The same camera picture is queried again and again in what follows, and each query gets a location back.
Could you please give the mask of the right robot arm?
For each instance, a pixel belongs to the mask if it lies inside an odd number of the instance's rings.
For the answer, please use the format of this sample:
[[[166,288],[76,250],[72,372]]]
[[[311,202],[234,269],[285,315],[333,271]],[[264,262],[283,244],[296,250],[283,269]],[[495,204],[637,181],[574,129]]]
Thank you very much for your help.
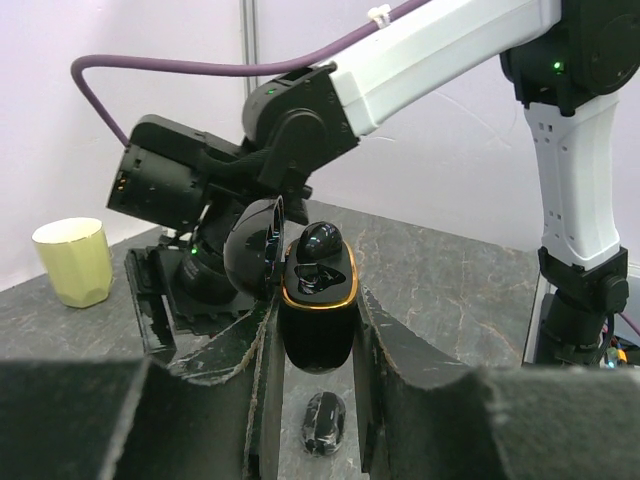
[[[385,1],[254,2],[257,58],[309,53]],[[358,148],[313,174],[313,200],[528,251],[542,235],[533,140],[497,57],[403,110]],[[639,72],[620,91],[614,212],[639,268]]]

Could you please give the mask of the black glossy charging case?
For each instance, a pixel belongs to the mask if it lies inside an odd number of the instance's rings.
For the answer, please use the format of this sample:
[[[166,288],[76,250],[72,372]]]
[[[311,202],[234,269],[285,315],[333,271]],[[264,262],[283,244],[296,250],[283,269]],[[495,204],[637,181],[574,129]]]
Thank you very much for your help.
[[[341,367],[355,335],[359,277],[354,253],[342,251],[299,263],[300,236],[284,245],[283,199],[261,199],[245,207],[224,243],[224,268],[233,287],[256,300],[279,299],[278,328],[287,357],[315,375]]]

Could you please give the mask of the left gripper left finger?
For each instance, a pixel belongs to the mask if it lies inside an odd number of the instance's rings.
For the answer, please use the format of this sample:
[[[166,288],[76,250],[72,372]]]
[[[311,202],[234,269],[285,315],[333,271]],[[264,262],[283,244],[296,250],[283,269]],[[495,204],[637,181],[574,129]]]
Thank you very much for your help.
[[[127,360],[1,365],[5,479],[274,479],[284,353],[260,302],[166,366]]]

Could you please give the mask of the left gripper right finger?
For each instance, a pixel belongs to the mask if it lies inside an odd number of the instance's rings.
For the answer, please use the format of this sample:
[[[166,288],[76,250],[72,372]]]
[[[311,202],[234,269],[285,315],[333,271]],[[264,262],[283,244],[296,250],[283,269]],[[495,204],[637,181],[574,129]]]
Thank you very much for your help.
[[[484,368],[438,350],[357,297],[353,369],[372,479],[635,479],[639,373]]]

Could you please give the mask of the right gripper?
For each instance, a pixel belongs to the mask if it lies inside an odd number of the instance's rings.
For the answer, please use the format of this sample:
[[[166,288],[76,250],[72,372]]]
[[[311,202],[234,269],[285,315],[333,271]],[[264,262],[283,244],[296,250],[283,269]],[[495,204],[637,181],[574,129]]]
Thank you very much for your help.
[[[208,211],[190,241],[131,249],[125,270],[145,350],[253,332],[270,312],[270,201]]]

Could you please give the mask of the black earbud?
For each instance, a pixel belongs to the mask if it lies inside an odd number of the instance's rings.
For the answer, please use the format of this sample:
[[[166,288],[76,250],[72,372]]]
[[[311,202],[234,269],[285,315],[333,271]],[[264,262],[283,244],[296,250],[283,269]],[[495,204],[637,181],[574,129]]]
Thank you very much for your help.
[[[303,230],[299,238],[296,259],[299,263],[312,263],[329,258],[342,251],[342,244],[342,234],[334,224],[314,222]]]

